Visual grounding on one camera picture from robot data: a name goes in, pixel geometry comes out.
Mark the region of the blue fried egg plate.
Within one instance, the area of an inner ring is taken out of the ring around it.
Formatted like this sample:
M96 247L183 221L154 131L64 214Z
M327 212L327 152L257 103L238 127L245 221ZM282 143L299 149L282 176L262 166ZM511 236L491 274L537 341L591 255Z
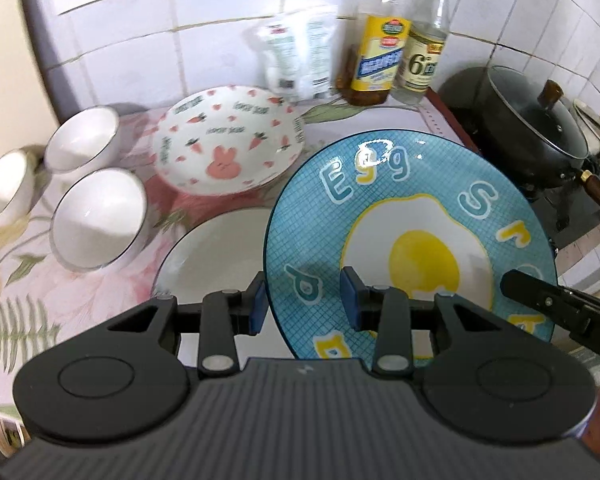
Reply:
M289 179L272 210L264 272L275 322L299 359L369 361L339 291L354 269L417 300L457 294L541 340L554 325L506 298L519 270L555 283L555 256L528 200L476 153L432 134L375 130L336 141Z

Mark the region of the white bowl black rim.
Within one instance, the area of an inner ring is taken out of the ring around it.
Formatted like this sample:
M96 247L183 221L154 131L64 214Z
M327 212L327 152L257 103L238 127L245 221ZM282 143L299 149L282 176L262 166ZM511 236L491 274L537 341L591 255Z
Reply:
M79 272L114 272L145 247L150 206L143 182L122 168L96 170L65 192L53 215L50 247Z

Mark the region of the rabbit carrot deep plate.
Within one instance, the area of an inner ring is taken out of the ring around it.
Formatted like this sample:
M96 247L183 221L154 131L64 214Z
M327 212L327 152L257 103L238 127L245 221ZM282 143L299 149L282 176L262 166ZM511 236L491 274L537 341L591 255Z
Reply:
M190 195L233 195L283 174L304 145L301 114L258 87L222 86L174 104L151 135L158 176Z

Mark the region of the white ribbed bowl back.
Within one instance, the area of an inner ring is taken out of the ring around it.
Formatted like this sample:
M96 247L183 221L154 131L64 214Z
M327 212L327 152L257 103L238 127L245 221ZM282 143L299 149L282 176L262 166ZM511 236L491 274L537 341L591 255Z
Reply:
M82 110L50 137L44 165L55 177L76 182L93 171L113 165L121 150L120 116L111 107Z

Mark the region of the small white ribbed bowl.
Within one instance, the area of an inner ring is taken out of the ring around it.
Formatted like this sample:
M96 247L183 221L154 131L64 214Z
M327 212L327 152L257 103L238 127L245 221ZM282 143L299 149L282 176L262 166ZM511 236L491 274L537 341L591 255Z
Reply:
M30 210L38 158L13 150L0 158L0 226L9 226Z

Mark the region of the small white pot with lid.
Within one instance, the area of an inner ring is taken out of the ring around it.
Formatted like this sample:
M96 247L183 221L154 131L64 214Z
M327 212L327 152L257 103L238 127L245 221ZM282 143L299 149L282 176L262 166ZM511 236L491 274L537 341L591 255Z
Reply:
M585 137L588 151L600 159L600 114L579 99L572 102L571 111Z

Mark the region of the black wok with glass lid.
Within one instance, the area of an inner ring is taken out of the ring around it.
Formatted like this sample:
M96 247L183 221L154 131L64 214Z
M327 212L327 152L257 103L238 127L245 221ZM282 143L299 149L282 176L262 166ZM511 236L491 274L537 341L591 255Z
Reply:
M562 102L562 87L503 65L471 67L451 76L439 96L482 127L486 150L523 184L559 188L572 183L600 206L600 167Z

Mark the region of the white plastic seasoning bag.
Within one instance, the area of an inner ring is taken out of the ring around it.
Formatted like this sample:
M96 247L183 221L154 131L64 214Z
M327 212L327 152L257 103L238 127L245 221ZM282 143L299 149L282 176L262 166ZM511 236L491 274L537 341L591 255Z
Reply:
M262 22L254 41L268 88L291 102L324 98L332 90L332 38L329 15L291 13Z

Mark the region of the cooking wine bottle yellow label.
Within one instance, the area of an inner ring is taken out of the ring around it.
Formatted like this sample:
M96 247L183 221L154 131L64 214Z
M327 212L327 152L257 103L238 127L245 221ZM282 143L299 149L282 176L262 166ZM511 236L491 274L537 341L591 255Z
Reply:
M347 0L352 20L343 36L336 88L353 106L386 102L411 27L414 0Z

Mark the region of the white vinegar bottle yellow cap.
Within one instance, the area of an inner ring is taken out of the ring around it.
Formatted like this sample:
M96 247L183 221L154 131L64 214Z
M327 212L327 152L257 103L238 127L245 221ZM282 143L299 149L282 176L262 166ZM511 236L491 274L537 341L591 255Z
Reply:
M391 90L403 104L417 105L434 79L451 26L451 0L418 0Z

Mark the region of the cream cutting board black edge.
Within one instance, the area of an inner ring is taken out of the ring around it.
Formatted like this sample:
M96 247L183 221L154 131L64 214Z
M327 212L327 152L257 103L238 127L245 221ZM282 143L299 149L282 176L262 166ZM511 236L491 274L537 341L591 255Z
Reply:
M26 145L44 145L57 126L22 2L0 0L0 155Z

